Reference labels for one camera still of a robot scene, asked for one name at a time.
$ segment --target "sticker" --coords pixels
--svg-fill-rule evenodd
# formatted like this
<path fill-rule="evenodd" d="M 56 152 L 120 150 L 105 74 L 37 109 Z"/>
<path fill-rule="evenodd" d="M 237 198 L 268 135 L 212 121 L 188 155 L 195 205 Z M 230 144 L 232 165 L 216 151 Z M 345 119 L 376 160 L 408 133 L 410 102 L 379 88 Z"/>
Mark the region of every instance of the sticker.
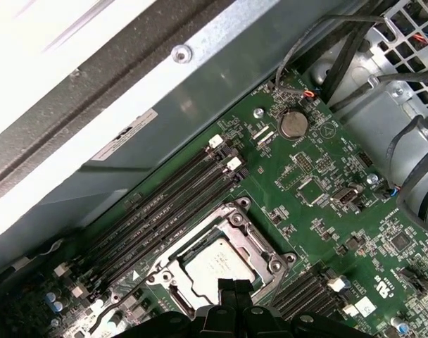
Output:
<path fill-rule="evenodd" d="M 136 280 L 137 278 L 139 278 L 139 273 L 136 272 L 136 270 L 132 271 L 132 280 Z"/>
<path fill-rule="evenodd" d="M 148 125 L 158 113 L 153 109 L 149 109 L 143 115 L 139 116 L 133 123 L 126 127 L 115 139 L 109 142 L 102 150 L 100 150 L 91 161 L 104 161 L 109 156 L 115 153 L 123 144 L 135 136 L 143 127 Z"/>
<path fill-rule="evenodd" d="M 377 310 L 377 307 L 372 304 L 370 299 L 367 297 L 363 297 L 358 303 L 355 304 L 355 307 L 358 309 L 358 311 L 360 311 L 364 318 Z"/>

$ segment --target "cable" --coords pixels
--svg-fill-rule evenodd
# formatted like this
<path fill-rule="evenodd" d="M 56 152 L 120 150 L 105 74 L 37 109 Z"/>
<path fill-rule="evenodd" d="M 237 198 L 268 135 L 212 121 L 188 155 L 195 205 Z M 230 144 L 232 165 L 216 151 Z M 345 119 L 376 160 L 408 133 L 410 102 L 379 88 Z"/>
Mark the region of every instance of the cable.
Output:
<path fill-rule="evenodd" d="M 428 83 L 428 73 L 396 73 L 388 75 L 377 76 L 377 79 L 380 83 L 391 82 L 391 81 L 406 81 L 406 82 L 425 82 Z M 330 110 L 335 113 L 340 111 L 342 108 L 348 106 L 353 101 L 366 94 L 372 89 L 372 86 L 369 82 L 366 82 L 353 93 L 348 95 L 345 99 L 340 102 L 335 103 L 330 107 Z"/>
<path fill-rule="evenodd" d="M 385 10 L 394 5 L 394 0 L 384 0 L 375 11 L 383 13 Z M 382 20 L 375 21 L 385 23 L 385 19 L 378 17 Z M 334 61 L 333 66 L 329 70 L 324 82 L 322 83 L 322 99 L 328 103 L 338 86 L 341 84 L 350 64 L 355 57 L 356 52 L 359 50 L 363 43 L 367 32 L 372 28 L 374 23 L 362 23 L 356 25 L 355 29 L 351 31 L 344 45 L 342 46 L 339 55 Z"/>
<path fill-rule="evenodd" d="M 428 192 L 425 194 L 424 199 L 422 200 L 422 203 L 419 207 L 419 218 L 423 220 L 424 222 L 427 220 L 428 217 Z"/>
<path fill-rule="evenodd" d="M 115 304 L 111 304 L 110 306 L 108 306 L 107 308 L 105 308 L 100 314 L 99 316 L 96 318 L 95 324 L 92 325 L 92 327 L 89 330 L 89 334 L 92 335 L 96 329 L 99 328 L 100 324 L 101 324 L 101 320 L 103 319 L 103 317 L 111 310 L 113 310 L 114 308 L 118 308 L 120 305 L 122 305 L 128 298 L 130 298 L 135 292 L 137 292 L 142 285 L 147 281 L 147 279 L 150 276 L 145 277 L 144 279 L 142 279 L 138 285 L 136 285 L 135 287 L 133 287 L 131 289 L 130 292 L 128 292 L 126 295 L 124 295 L 124 297 L 119 300 L 119 302 L 115 303 Z"/>
<path fill-rule="evenodd" d="M 397 144 L 399 143 L 399 141 L 402 139 L 402 137 L 404 137 L 405 135 L 407 135 L 407 133 L 413 131 L 416 127 L 417 124 L 423 120 L 423 116 L 422 115 L 417 115 L 415 116 L 410 123 L 408 123 L 406 125 L 406 127 L 404 127 L 396 136 L 394 136 L 394 138 L 391 140 L 391 143 L 389 143 L 388 145 L 388 149 L 386 150 L 386 179 L 388 181 L 388 185 L 390 189 L 395 189 L 396 186 L 392 180 L 392 158 L 394 157 L 394 152 L 396 150 Z"/>
<path fill-rule="evenodd" d="M 282 73 L 286 64 L 291 60 L 292 56 L 296 52 L 296 50 L 300 47 L 305 38 L 321 23 L 326 20 L 343 20 L 343 21 L 356 21 L 356 22 L 372 22 L 372 23 L 381 23 L 385 22 L 384 18 L 381 16 L 372 16 L 372 15 L 324 15 L 319 20 L 314 22 L 296 41 L 296 43 L 290 48 L 287 52 L 286 56 L 283 58 L 283 61 L 279 65 L 277 69 L 277 74 L 275 76 L 275 86 L 277 89 L 282 90 L 283 92 L 289 94 L 304 94 L 304 90 L 300 89 L 292 89 L 288 87 L 284 87 L 280 82 L 282 78 Z"/>
<path fill-rule="evenodd" d="M 353 15 L 380 15 L 382 13 L 375 13 L 374 11 L 374 8 L 378 3 L 379 0 L 366 1 Z M 303 74 L 326 51 L 329 51 L 334 45 L 346 37 L 355 26 L 356 23 L 349 21 L 341 23 L 338 27 L 329 32 L 328 35 L 305 51 L 303 55 L 298 57 L 294 61 L 295 68 Z"/>
<path fill-rule="evenodd" d="M 408 195 L 419 183 L 419 181 L 428 173 L 428 152 L 422 157 L 419 163 L 411 170 L 411 173 L 406 177 L 400 192 L 397 196 L 397 206 L 405 215 L 416 225 L 421 227 L 425 232 L 428 232 L 427 224 L 419 218 L 405 202 Z"/>

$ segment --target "chip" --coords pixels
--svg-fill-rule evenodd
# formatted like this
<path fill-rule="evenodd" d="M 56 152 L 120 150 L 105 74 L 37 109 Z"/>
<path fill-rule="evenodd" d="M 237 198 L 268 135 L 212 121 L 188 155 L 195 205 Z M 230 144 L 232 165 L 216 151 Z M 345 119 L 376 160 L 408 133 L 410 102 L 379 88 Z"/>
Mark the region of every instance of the chip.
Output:
<path fill-rule="evenodd" d="M 320 198 L 322 198 L 322 196 L 324 196 L 322 188 L 313 179 L 309 179 L 303 183 L 300 187 L 297 188 L 297 190 L 301 198 L 309 206 L 313 206 L 317 201 L 319 201 Z"/>
<path fill-rule="evenodd" d="M 398 251 L 403 251 L 411 243 L 410 238 L 404 232 L 396 235 L 393 239 L 391 239 L 391 242 Z"/>

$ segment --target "label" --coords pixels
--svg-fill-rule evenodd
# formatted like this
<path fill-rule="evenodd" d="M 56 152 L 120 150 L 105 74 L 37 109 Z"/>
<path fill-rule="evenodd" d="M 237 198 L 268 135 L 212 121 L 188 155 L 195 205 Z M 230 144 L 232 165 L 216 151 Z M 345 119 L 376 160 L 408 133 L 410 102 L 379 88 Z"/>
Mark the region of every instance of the label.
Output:
<path fill-rule="evenodd" d="M 143 127 L 148 125 L 154 118 L 158 116 L 158 113 L 153 109 L 149 109 L 143 115 L 139 116 L 133 123 L 122 130 L 119 135 L 105 145 L 91 161 L 105 161 L 109 156 L 115 153 L 123 144 L 127 143 L 129 139 L 135 136 Z"/>
<path fill-rule="evenodd" d="M 358 309 L 358 311 L 360 311 L 364 318 L 377 310 L 377 307 L 367 297 L 363 297 L 358 303 L 355 304 L 355 307 Z"/>

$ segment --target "surface-mount component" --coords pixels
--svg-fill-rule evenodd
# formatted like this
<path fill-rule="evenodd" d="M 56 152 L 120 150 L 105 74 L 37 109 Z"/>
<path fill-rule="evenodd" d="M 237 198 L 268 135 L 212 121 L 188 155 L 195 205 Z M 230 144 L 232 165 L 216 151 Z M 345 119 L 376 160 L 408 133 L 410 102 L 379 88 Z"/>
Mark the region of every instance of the surface-mount component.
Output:
<path fill-rule="evenodd" d="M 288 111 L 278 122 L 280 134 L 292 141 L 303 137 L 308 131 L 308 119 L 299 111 Z"/>
<path fill-rule="evenodd" d="M 406 233 L 401 232 L 391 239 L 391 243 L 398 251 L 403 251 L 410 245 L 411 241 Z"/>
<path fill-rule="evenodd" d="M 282 279 L 287 264 L 248 219 L 247 198 L 222 204 L 159 256 L 149 285 L 160 284 L 188 314 L 218 303 L 218 279 L 250 280 L 258 301 Z"/>

